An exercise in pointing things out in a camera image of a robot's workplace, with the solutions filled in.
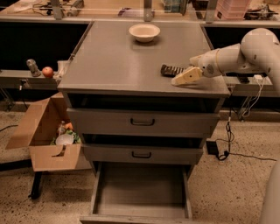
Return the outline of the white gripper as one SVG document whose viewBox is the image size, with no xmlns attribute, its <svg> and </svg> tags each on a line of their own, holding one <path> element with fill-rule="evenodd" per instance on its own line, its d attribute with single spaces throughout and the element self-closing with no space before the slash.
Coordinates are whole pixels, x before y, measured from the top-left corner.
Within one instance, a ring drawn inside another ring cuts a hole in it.
<svg viewBox="0 0 280 224">
<path fill-rule="evenodd" d="M 189 59 L 191 66 L 172 78 L 171 84 L 181 86 L 195 82 L 202 77 L 202 72 L 207 78 L 218 76 L 220 71 L 216 62 L 217 52 L 217 50 L 212 50 L 202 55 L 191 57 Z"/>
</svg>

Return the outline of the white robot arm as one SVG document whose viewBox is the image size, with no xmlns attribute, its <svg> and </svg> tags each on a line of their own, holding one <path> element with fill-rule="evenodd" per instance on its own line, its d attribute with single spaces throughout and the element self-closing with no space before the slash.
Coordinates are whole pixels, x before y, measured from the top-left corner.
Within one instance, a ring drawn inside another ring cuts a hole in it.
<svg viewBox="0 0 280 224">
<path fill-rule="evenodd" d="M 240 44 L 205 52 L 189 59 L 190 66 L 177 74 L 173 86 L 182 86 L 202 76 L 213 78 L 225 73 L 265 73 L 280 94 L 280 43 L 265 28 L 249 31 Z M 280 161 L 274 164 L 266 186 L 259 224 L 280 224 Z"/>
</svg>

